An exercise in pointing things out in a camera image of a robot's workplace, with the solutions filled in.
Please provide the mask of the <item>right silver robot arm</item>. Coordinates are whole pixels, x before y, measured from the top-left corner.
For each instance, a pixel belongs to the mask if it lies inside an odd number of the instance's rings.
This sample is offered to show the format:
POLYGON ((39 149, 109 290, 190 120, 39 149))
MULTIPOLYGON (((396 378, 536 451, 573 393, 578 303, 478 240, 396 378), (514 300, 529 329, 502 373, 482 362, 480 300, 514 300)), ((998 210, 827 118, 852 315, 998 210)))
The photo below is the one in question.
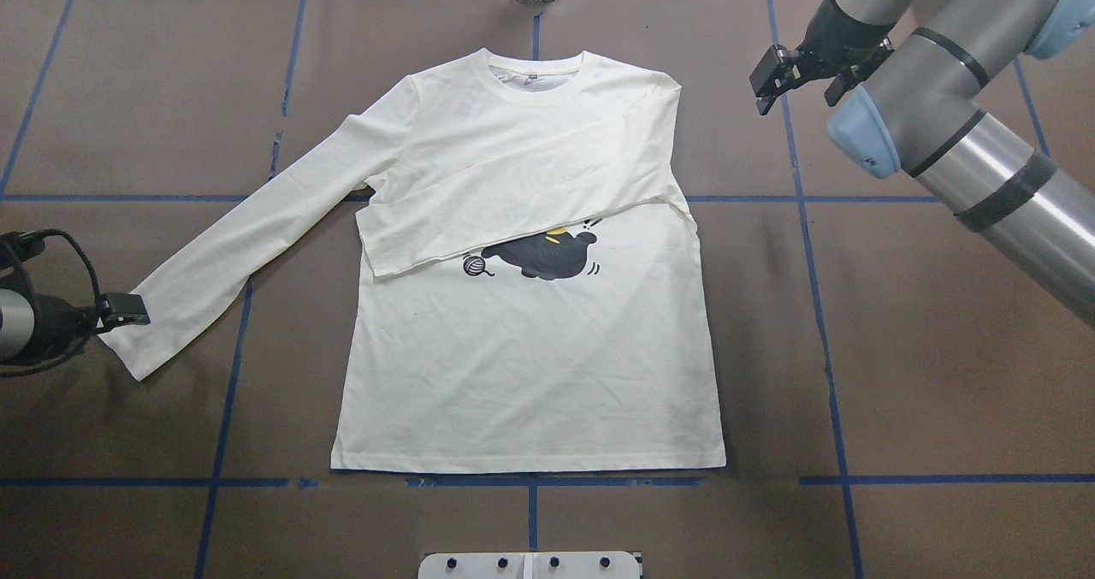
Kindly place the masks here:
POLYGON ((1092 193, 975 97, 1018 56, 1051 58, 1092 0, 825 0, 750 76, 756 107, 828 80, 826 131, 857 166, 919 182, 968 231, 1092 325, 1092 193))

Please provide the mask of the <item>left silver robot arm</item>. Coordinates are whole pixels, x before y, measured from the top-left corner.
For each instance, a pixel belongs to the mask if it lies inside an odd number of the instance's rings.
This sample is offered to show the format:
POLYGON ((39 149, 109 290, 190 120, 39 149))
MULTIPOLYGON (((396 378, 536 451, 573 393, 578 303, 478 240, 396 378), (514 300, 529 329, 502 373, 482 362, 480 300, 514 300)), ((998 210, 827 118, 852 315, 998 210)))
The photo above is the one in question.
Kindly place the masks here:
POLYGON ((91 306, 74 306, 58 296, 1 291, 3 366, 56 364, 80 354, 93 336, 151 322, 141 296, 105 293, 91 306))

